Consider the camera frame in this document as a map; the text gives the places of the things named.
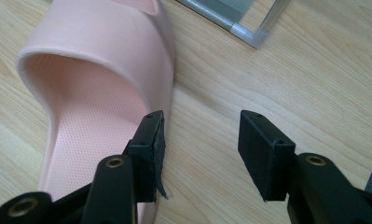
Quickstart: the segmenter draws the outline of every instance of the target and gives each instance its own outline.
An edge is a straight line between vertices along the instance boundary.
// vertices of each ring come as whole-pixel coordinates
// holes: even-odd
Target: slide sandal
[[[38,188],[56,201],[120,154],[144,115],[172,98],[173,37],[159,0],[54,0],[17,58],[49,117]],[[151,222],[154,204],[138,204]]]

